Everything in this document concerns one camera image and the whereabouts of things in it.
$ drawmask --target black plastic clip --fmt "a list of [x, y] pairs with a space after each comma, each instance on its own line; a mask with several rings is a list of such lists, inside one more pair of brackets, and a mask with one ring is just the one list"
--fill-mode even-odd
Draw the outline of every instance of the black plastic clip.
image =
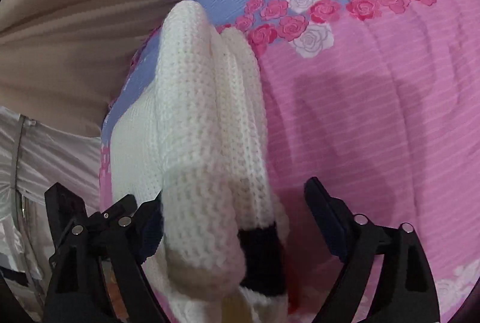
[[[168, 323], [141, 268], [162, 238], [160, 197], [136, 210], [135, 197], [127, 195], [90, 217], [83, 200], [60, 184], [45, 197], [56, 251], [43, 323], [120, 322], [106, 291], [104, 260], [111, 261], [132, 323]], [[157, 240], [145, 251], [144, 234], [152, 221]]]
[[305, 200], [332, 255], [345, 264], [313, 323], [351, 323], [375, 255], [383, 254], [380, 280], [363, 323], [440, 321], [434, 279], [422, 244], [409, 223], [376, 226], [332, 198], [317, 178], [305, 184]]

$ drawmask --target bedding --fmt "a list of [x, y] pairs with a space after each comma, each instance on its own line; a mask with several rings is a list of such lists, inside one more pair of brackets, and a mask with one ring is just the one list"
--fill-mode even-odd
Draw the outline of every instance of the bedding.
[[[290, 322], [313, 320], [341, 268], [303, 201], [311, 176], [376, 224], [414, 225], [447, 322], [480, 276], [480, 0], [194, 1], [219, 31], [244, 32], [258, 59], [268, 175], [301, 288]], [[160, 53], [156, 31], [104, 121], [102, 208], [116, 172], [112, 132]], [[357, 320], [378, 275], [376, 265]]]

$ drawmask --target beige fabric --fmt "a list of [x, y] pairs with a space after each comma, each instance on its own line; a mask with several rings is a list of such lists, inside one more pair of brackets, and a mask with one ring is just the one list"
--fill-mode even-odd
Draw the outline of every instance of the beige fabric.
[[180, 0], [2, 0], [0, 105], [98, 136], [129, 60]]

